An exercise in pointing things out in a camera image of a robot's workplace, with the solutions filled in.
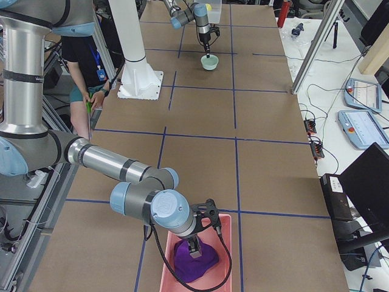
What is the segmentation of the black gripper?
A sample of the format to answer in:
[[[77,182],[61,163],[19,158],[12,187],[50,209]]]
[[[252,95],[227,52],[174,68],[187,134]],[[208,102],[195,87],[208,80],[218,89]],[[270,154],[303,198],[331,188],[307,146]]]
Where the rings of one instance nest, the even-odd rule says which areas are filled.
[[[206,58],[210,58],[210,40],[211,40],[210,32],[199,33],[199,41],[205,50]]]
[[[197,259],[202,255],[200,239],[197,234],[193,234],[186,238],[189,248],[189,255],[193,259]]]

